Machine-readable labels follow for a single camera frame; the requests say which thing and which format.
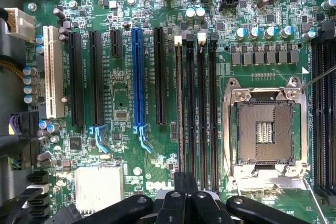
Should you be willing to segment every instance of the blue pcie slot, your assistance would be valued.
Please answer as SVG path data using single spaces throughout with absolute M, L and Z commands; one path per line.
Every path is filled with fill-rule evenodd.
M 134 93 L 134 133 L 139 134 L 141 146 L 149 153 L 151 149 L 145 145 L 145 96 L 144 96 L 144 53 L 141 28 L 132 28 L 132 60 L 133 60 L 133 93 Z

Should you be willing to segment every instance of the green circuit board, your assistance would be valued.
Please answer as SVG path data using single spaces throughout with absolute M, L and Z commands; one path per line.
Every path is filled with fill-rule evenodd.
M 69 7 L 70 1 L 76 1 L 78 7 Z M 239 5 L 234 9 L 219 10 L 217 0 L 136 0 L 136 4 L 130 6 L 128 0 L 117 1 L 118 7 L 111 10 L 102 6 L 103 0 L 25 0 L 25 12 L 36 17 L 36 34 L 43 34 L 43 26 L 58 26 L 58 18 L 52 13 L 57 6 L 62 6 L 63 12 L 72 23 L 72 31 L 80 34 L 82 40 L 83 56 L 83 85 L 84 85 L 84 127 L 74 127 L 71 124 L 71 103 L 65 104 L 65 118 L 53 120 L 58 122 L 61 130 L 58 133 L 60 141 L 56 144 L 50 141 L 43 142 L 43 149 L 52 153 L 52 162 L 45 168 L 49 172 L 51 184 L 50 196 L 52 214 L 55 214 L 62 206 L 76 201 L 74 172 L 79 167 L 113 165 L 122 167 L 124 197 L 134 194 L 145 194 L 153 199 L 160 189 L 173 189 L 173 175 L 179 169 L 188 171 L 188 149 L 182 146 L 186 153 L 186 160 L 180 160 L 180 145 L 178 142 L 178 99 L 176 91 L 176 53 L 173 41 L 169 40 L 168 28 L 171 28 L 171 35 L 177 36 L 185 33 L 186 30 L 195 35 L 199 31 L 206 31 L 207 34 L 217 33 L 218 47 L 216 50 L 216 98 L 218 115 L 218 193 L 222 200 L 237 193 L 235 190 L 228 190 L 226 185 L 228 178 L 224 171 L 223 153 L 223 115 L 222 98 L 230 78 L 236 78 L 242 88 L 266 88 L 284 87 L 289 78 L 296 76 L 304 84 L 311 80 L 311 51 L 309 42 L 301 38 L 302 21 L 309 24 L 310 29 L 317 31 L 318 24 L 326 20 L 336 20 L 336 11 L 326 12 L 320 7 L 325 0 L 271 0 L 272 3 L 264 8 L 257 8 L 259 0 L 239 0 Z M 29 3 L 35 3 L 37 10 L 32 12 L 28 9 Z M 186 19 L 188 8 L 197 9 L 203 7 L 206 11 L 203 20 L 193 18 Z M 145 76 L 145 120 L 146 139 L 148 146 L 152 149 L 149 153 L 141 147 L 139 137 L 133 133 L 134 105 L 133 105 L 133 83 L 132 83 L 132 41 L 131 32 L 125 29 L 122 24 L 127 21 L 131 27 L 143 29 L 144 37 L 144 76 Z M 281 30 L 285 26 L 291 26 L 294 30 L 288 38 L 281 38 L 275 35 L 272 39 L 266 40 L 259 36 L 251 40 L 245 36 L 243 40 L 237 40 L 235 32 L 238 28 L 244 27 L 248 31 L 252 27 L 259 27 L 263 32 L 267 27 L 274 26 Z M 153 28 L 163 27 L 166 35 L 166 108 L 167 124 L 157 125 L 155 118 L 155 72 L 154 72 L 154 50 L 153 50 Z M 122 31 L 124 44 L 124 55 L 122 59 L 114 59 L 110 55 L 109 31 L 119 29 Z M 104 85 L 104 118 L 107 125 L 106 142 L 107 154 L 97 147 L 95 137 L 90 134 L 92 126 L 91 116 L 91 86 L 90 55 L 89 55 L 89 31 L 99 31 L 102 35 L 103 55 L 103 85 Z M 255 64 L 254 62 L 233 64 L 232 53 L 245 54 L 249 52 L 264 52 L 265 45 L 271 52 L 296 51 L 299 58 L 296 63 L 271 63 Z M 27 65 L 37 65 L 36 46 L 27 44 Z M 64 94 L 70 95 L 70 72 L 69 72 L 69 51 L 67 44 L 63 45 L 63 77 Z M 197 67 L 195 63 L 195 94 L 198 94 Z M 40 79 L 39 96 L 44 96 L 44 82 Z M 207 89 L 209 76 L 206 76 Z M 188 92 L 186 82 L 183 83 L 184 93 Z M 311 90 L 307 90 L 308 99 L 308 164 L 312 165 L 312 127 L 311 127 Z M 209 108 L 209 97 L 206 98 Z M 207 122 L 209 122 L 209 109 L 206 110 Z M 300 121 L 300 111 L 296 110 L 295 121 Z M 187 121 L 187 110 L 184 108 Z M 74 138 L 80 138 L 80 143 L 73 144 Z M 293 129 L 293 151 L 294 156 L 299 156 L 300 129 Z M 209 186 L 200 188 L 211 190 L 211 144 L 208 139 L 206 144 L 207 152 L 207 177 Z M 201 155 L 196 153 L 196 181 L 200 185 Z M 140 174 L 135 175 L 134 169 L 141 169 Z M 312 170 L 307 176 L 308 183 L 313 183 Z M 247 192 L 246 195 L 257 199 L 264 204 L 271 205 L 288 214 L 301 218 L 309 223 L 320 223 L 318 211 L 313 203 L 310 193 L 307 190 L 256 190 Z M 336 221 L 336 208 L 329 207 L 322 199 L 318 198 L 324 215 L 330 223 Z

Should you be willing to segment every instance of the white pci slot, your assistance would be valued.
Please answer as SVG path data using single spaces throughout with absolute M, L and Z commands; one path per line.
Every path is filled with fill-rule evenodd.
M 62 42 L 54 26 L 43 27 L 47 118 L 63 118 Z

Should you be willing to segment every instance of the motherboard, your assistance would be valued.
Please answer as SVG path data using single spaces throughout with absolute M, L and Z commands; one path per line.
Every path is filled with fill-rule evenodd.
M 335 74 L 309 83 L 335 64 L 335 7 L 25 0 L 25 102 L 41 118 L 34 171 L 48 174 L 50 215 L 154 199 L 183 171 L 222 201 L 336 222 Z

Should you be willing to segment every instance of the black pcie slot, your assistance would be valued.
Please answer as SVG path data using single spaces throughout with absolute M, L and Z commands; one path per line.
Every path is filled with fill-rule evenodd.
M 93 126 L 104 125 L 104 86 L 101 54 L 101 34 L 89 32 L 91 68 L 91 112 Z
M 187 34 L 186 43 L 186 75 L 187 75 L 187 114 L 188 114 L 188 150 L 189 169 L 197 180 L 196 166 L 196 128 L 195 128 L 195 97 L 194 97 L 194 36 Z
M 73 126 L 84 125 L 83 60 L 81 37 L 69 33 L 69 73 L 71 94 L 71 121 Z
M 155 61 L 155 92 L 156 92 L 156 124 L 167 124 L 166 108 L 166 51 L 162 27 L 154 28 L 154 61 Z
M 210 107 L 210 145 L 211 145 L 211 183 L 212 191 L 218 191 L 218 134 L 217 134 L 217 99 L 216 99 L 216 49 L 217 40 L 209 45 L 209 107 Z
M 184 97 L 183 97 L 183 57 L 182 45 L 178 44 L 175 48 L 176 56 L 176 96 L 177 96 L 177 125 L 178 125 L 178 140 L 180 150 L 180 170 L 186 171 L 185 161 L 185 136 L 184 136 Z
M 204 48 L 197 51 L 197 72 L 198 72 L 198 122 L 201 157 L 201 189 L 207 189 L 207 133 L 206 133 L 206 74 L 205 74 L 205 53 Z
M 122 34 L 118 29 L 113 29 L 110 31 L 110 42 L 111 42 L 111 56 L 114 59 L 122 59 L 123 56 L 123 44 L 122 44 Z
M 321 23 L 319 36 L 312 40 L 312 77 L 336 65 L 333 23 Z M 331 72 L 312 86 L 314 190 L 336 205 L 336 74 Z

